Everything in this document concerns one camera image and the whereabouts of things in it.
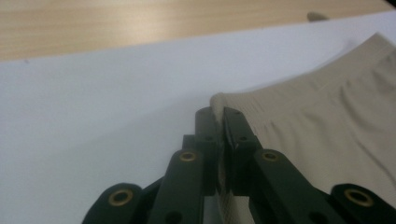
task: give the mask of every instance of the white sheet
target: white sheet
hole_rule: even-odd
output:
[[[218,91],[295,77],[396,12],[0,63],[0,223],[79,223],[106,188],[164,174]]]

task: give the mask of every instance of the beige cloth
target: beige cloth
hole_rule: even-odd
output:
[[[284,153],[318,189],[361,185],[396,206],[396,48],[374,35],[293,80],[211,105],[242,111],[263,147]],[[247,198],[221,195],[225,223],[254,223]]]

